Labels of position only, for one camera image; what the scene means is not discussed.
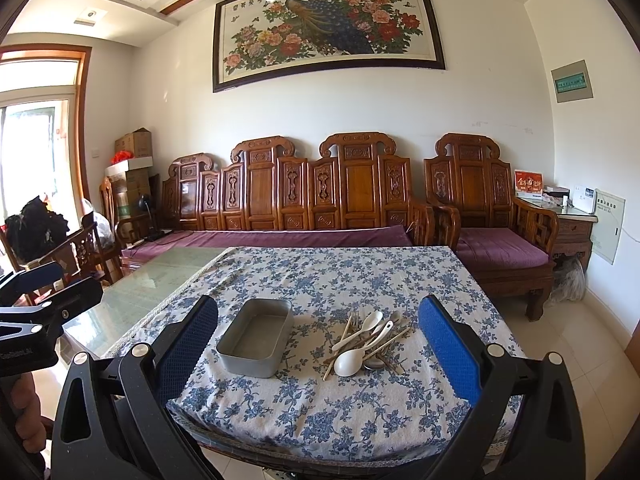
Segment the person's left hand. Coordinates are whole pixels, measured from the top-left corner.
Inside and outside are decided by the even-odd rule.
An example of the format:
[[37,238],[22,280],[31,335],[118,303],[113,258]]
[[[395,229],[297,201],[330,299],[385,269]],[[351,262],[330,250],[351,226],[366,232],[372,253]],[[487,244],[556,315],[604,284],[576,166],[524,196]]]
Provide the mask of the person's left hand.
[[21,415],[17,417],[15,431],[29,453],[39,453],[46,447],[46,428],[41,419],[41,403],[32,373],[21,374],[11,390],[11,402]]

